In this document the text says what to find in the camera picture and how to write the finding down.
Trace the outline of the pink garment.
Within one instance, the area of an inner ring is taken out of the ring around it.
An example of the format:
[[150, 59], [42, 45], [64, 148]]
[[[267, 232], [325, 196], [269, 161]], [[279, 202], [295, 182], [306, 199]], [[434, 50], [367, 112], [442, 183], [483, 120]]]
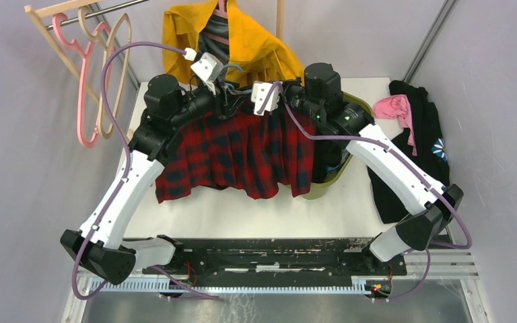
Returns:
[[413, 148], [412, 155], [417, 156], [412, 109], [408, 97], [405, 94], [397, 94], [383, 98], [373, 105], [372, 110], [375, 117], [397, 120], [401, 128], [409, 129], [407, 144]]

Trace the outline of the olive green plastic basket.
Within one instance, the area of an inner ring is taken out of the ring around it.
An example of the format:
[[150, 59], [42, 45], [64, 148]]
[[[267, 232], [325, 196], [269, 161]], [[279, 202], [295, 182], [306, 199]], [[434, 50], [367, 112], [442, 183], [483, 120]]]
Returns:
[[349, 158], [346, 160], [346, 162], [343, 164], [341, 169], [333, 174], [330, 174], [326, 179], [327, 181], [322, 184], [316, 184], [311, 183], [310, 186], [310, 192], [307, 194], [303, 194], [302, 198], [306, 200], [315, 200], [319, 199], [320, 197], [324, 196], [329, 188], [341, 177], [343, 172], [345, 171], [345, 168], [348, 166], [349, 162], [352, 160], [352, 155], [350, 154]]

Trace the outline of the black skirt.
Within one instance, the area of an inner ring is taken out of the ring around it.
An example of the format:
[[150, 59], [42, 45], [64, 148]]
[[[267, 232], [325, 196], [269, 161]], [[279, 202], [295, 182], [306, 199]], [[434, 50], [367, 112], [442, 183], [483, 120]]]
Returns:
[[312, 183], [322, 184], [330, 174], [338, 172], [350, 154], [332, 141], [316, 141], [312, 166]]

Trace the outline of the yellow skirt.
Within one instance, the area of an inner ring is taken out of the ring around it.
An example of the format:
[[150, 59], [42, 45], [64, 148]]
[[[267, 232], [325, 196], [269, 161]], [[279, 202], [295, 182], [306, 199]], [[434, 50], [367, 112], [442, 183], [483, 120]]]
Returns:
[[304, 66], [282, 40], [244, 13], [236, 1], [227, 1], [229, 44], [208, 37], [205, 27], [217, 1], [175, 5], [164, 12], [164, 44], [208, 52], [223, 64], [243, 68], [242, 83], [287, 80], [302, 77]]

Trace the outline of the metal rack rod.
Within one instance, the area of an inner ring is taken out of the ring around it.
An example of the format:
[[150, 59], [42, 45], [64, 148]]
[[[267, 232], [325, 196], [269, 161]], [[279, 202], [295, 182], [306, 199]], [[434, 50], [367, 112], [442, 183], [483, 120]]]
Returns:
[[[119, 10], [122, 10], [122, 9], [125, 9], [125, 8], [128, 8], [128, 7], [132, 7], [132, 6], [135, 6], [135, 5], [138, 5], [138, 4], [141, 4], [141, 3], [145, 3], [145, 2], [148, 2], [149, 0], [134, 0], [134, 1], [127, 1], [125, 3], [120, 3], [118, 5], [113, 5], [113, 6], [110, 6], [110, 7], [107, 7], [107, 8], [100, 8], [100, 6], [98, 5], [98, 10], [95, 10], [95, 11], [91, 11], [89, 13], [86, 13], [84, 15], [84, 20], [86, 19], [90, 19], [90, 18], [95, 18], [95, 17], [99, 17], [99, 16], [102, 16], [104, 14], [107, 14], [107, 13], [112, 13], [112, 12], [115, 12], [115, 11], [119, 11]], [[68, 20], [65, 20], [65, 21], [62, 21], [60, 23], [60, 26], [68, 26], [68, 25], [71, 25], [71, 24], [74, 24], [74, 23], [77, 23], [79, 21], [79, 18], [78, 17], [73, 17], [73, 18], [70, 18]], [[53, 29], [53, 25], [48, 25], [46, 27], [46, 30], [47, 31], [50, 31]]]

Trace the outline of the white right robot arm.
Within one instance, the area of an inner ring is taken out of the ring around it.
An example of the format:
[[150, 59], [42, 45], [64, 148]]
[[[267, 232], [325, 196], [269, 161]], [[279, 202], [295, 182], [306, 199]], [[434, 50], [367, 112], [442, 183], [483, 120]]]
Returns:
[[367, 273], [380, 274], [403, 252], [426, 250], [451, 221], [462, 223], [457, 213], [462, 189], [436, 180], [392, 143], [374, 117], [342, 91], [332, 65], [314, 63], [303, 79], [274, 81], [268, 97], [285, 106], [307, 139], [332, 141], [362, 160], [404, 205], [407, 215], [366, 246], [361, 263]]

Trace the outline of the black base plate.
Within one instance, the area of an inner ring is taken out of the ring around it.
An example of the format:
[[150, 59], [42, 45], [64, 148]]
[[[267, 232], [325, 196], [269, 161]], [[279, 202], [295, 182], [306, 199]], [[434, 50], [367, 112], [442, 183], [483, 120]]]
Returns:
[[176, 241], [162, 268], [196, 287], [348, 287], [352, 277], [407, 275], [405, 260], [380, 262], [367, 238], [202, 239]]

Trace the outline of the red plaid skirt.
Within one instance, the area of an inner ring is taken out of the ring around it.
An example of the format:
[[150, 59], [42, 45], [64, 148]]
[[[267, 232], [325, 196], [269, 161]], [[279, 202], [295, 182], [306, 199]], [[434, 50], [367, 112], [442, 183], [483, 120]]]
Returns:
[[279, 185], [293, 196], [310, 192], [316, 126], [287, 112], [256, 116], [237, 111], [229, 120], [208, 114], [181, 130], [183, 142], [155, 181], [159, 203], [184, 198], [194, 188], [243, 190], [270, 199]]

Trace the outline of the wooden clothes rack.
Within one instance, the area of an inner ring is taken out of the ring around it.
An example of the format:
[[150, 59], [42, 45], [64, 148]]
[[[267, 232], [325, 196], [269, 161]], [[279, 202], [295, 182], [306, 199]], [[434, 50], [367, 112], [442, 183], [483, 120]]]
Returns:
[[[46, 40], [49, 42], [49, 44], [56, 50], [59, 57], [63, 60], [63, 62], [66, 64], [70, 72], [76, 77], [78, 80], [79, 72], [81, 68], [81, 59], [79, 55], [74, 51], [67, 50], [58, 40], [55, 36], [55, 33], [53, 30], [47, 31], [46, 27], [48, 25], [53, 24], [53, 16], [56, 13], [64, 13], [67, 15], [67, 19], [77, 17], [77, 13], [80, 7], [88, 6], [91, 11], [93, 9], [90, 7], [90, 1], [66, 1], [64, 3], [52, 5], [50, 7], [45, 7], [42, 9], [34, 10], [31, 6], [26, 6], [25, 12], [30, 16], [30, 19], [34, 22], [35, 26], [40, 30], [41, 34], [46, 38]], [[88, 25], [88, 29], [90, 31], [93, 31], [96, 27], [93, 25]], [[128, 14], [124, 13], [122, 14], [119, 19], [113, 23], [108, 24], [112, 31], [111, 34], [108, 35], [107, 32], [102, 33], [102, 36], [104, 38], [108, 39], [109, 45], [113, 45], [113, 49], [115, 49], [115, 39], [117, 34], [125, 33], [127, 36], [127, 43], [130, 44], [132, 42], [133, 37], [133, 29], [131, 20]], [[62, 31], [65, 35], [65, 37], [68, 40], [76, 39], [80, 42], [81, 45], [86, 47], [88, 44], [88, 39], [86, 35], [83, 33], [79, 23], [74, 23], [68, 26], [61, 26]], [[102, 47], [97, 44], [94, 47], [92, 59], [95, 52], [101, 52], [103, 54], [102, 62], [106, 63], [109, 56], [104, 54], [104, 51]], [[122, 73], [119, 80], [118, 90], [117, 94], [115, 96], [115, 101], [112, 103], [112, 106], [110, 108], [110, 112], [106, 112], [103, 105], [107, 103], [109, 100], [108, 98], [103, 98], [101, 94], [99, 93], [101, 89], [108, 90], [109, 88], [109, 81], [110, 81], [110, 75], [106, 74], [103, 76], [103, 80], [105, 81], [104, 85], [101, 85], [100, 83], [94, 83], [92, 85], [89, 85], [87, 82], [87, 93], [86, 93], [86, 102], [85, 102], [85, 134], [86, 137], [90, 137], [92, 134], [92, 131], [95, 127], [95, 123], [97, 120], [97, 117], [99, 117], [100, 112], [102, 113], [102, 116], [99, 119], [98, 128], [100, 130], [98, 139], [100, 137], [103, 137], [105, 139], [109, 139], [113, 132], [114, 132], [114, 125], [112, 121], [109, 120], [109, 117], [118, 118], [118, 114], [120, 112], [120, 105], [121, 105], [121, 96], [124, 90], [124, 86], [127, 82], [127, 75], [128, 75], [128, 67], [129, 67], [129, 56], [130, 51], [126, 50], [123, 57], [123, 64], [122, 64]]]

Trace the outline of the pink plastic hanger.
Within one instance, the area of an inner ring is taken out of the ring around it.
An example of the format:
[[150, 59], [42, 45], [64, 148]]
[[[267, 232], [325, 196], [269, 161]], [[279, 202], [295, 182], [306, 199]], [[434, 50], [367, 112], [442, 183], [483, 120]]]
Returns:
[[210, 39], [220, 42], [222, 44], [229, 44], [229, 30], [228, 30], [228, 13], [227, 1], [221, 0], [217, 2], [215, 9], [207, 25], [205, 32]]
[[108, 35], [111, 34], [111, 27], [106, 22], [100, 22], [96, 25], [93, 31], [88, 29], [88, 25], [86, 24], [86, 15], [90, 13], [91, 10], [88, 6], [80, 7], [77, 13], [77, 21], [88, 39], [88, 44], [86, 47], [80, 44], [80, 42], [76, 39], [68, 40], [61, 27], [61, 23], [67, 21], [67, 15], [64, 13], [56, 13], [53, 16], [53, 32], [57, 37], [57, 40], [69, 51], [76, 52], [81, 59], [81, 68], [79, 72], [79, 88], [78, 88], [78, 99], [77, 99], [77, 138], [79, 143], [85, 148], [93, 148], [96, 145], [99, 135], [98, 123], [99, 119], [102, 116], [100, 112], [99, 117], [97, 117], [95, 127], [92, 131], [90, 137], [86, 137], [85, 134], [85, 102], [86, 102], [86, 93], [87, 93], [87, 81], [88, 81], [88, 71], [90, 67], [90, 63], [92, 61], [92, 55], [94, 51], [95, 45], [99, 44], [104, 54], [110, 55], [113, 53], [113, 45], [109, 45], [108, 39], [102, 36], [102, 33], [107, 32]]

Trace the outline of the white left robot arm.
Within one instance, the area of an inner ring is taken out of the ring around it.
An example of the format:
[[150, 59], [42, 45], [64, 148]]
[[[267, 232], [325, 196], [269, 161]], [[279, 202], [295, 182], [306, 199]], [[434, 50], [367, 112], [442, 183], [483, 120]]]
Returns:
[[250, 102], [250, 86], [238, 89], [234, 82], [216, 81], [214, 87], [198, 81], [196, 88], [185, 89], [170, 74], [149, 81], [143, 96], [146, 108], [124, 146], [124, 164], [90, 217], [79, 229], [65, 230], [60, 238], [77, 267], [112, 285], [153, 265], [171, 274], [183, 269], [184, 254], [170, 239], [126, 239], [124, 234], [148, 188], [176, 156], [183, 141], [181, 130], [209, 113], [229, 118]]

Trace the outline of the grey blue plastic hanger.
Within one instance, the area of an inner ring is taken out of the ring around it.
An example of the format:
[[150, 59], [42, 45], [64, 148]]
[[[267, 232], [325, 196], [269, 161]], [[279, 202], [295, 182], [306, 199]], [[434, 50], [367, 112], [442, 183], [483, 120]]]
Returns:
[[[239, 72], [239, 76], [231, 75], [230, 70], [234, 69]], [[250, 95], [252, 93], [251, 85], [244, 85], [242, 83], [243, 68], [235, 63], [227, 63], [219, 72], [219, 80], [223, 83], [223, 87], [228, 90], [230, 94], [234, 95]]]

